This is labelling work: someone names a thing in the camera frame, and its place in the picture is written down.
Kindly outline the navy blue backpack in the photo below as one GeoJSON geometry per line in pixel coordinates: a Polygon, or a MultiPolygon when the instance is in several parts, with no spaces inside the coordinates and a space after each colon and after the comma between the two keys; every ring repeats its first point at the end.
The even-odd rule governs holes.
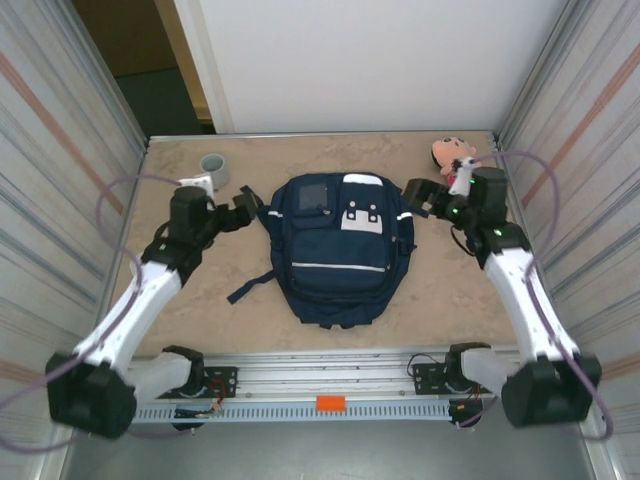
{"type": "Polygon", "coordinates": [[[413,212],[402,191],[373,173],[312,173],[280,187],[257,211],[270,239],[269,272],[231,293],[234,304],[274,280],[304,324],[369,325],[409,270],[413,212]]]}

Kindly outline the pink plush doll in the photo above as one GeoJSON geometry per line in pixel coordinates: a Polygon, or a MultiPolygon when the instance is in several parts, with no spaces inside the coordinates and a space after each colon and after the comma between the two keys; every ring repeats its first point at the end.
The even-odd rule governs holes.
{"type": "Polygon", "coordinates": [[[474,157],[475,147],[459,137],[446,137],[435,141],[431,146],[432,159],[439,167],[440,174],[449,177],[454,173],[454,162],[474,157]]]}

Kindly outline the grey plastic cup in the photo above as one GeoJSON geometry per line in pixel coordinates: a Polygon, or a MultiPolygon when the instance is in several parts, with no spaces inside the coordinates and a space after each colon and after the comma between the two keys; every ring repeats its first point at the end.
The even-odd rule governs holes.
{"type": "Polygon", "coordinates": [[[205,155],[200,160],[200,168],[211,180],[215,192],[224,188],[230,181],[230,171],[224,156],[217,153],[205,155]]]}

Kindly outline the aluminium mounting rail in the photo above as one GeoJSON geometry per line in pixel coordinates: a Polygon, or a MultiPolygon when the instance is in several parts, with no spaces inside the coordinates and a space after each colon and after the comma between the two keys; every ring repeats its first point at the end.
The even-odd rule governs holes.
{"type": "MultiPolygon", "coordinates": [[[[136,360],[128,352],[116,353],[108,348],[94,352],[77,350],[70,356],[55,354],[46,366],[52,377],[49,395],[58,400],[104,398],[115,402],[135,400],[139,404],[158,399],[217,399],[210,391],[193,398],[171,391],[151,401],[139,401],[135,380],[139,371],[156,357],[136,360]]],[[[407,370],[410,361],[430,364],[433,360],[424,354],[408,357],[398,352],[293,352],[204,357],[204,366],[209,376],[220,375],[232,382],[225,399],[419,395],[407,370]]]]}

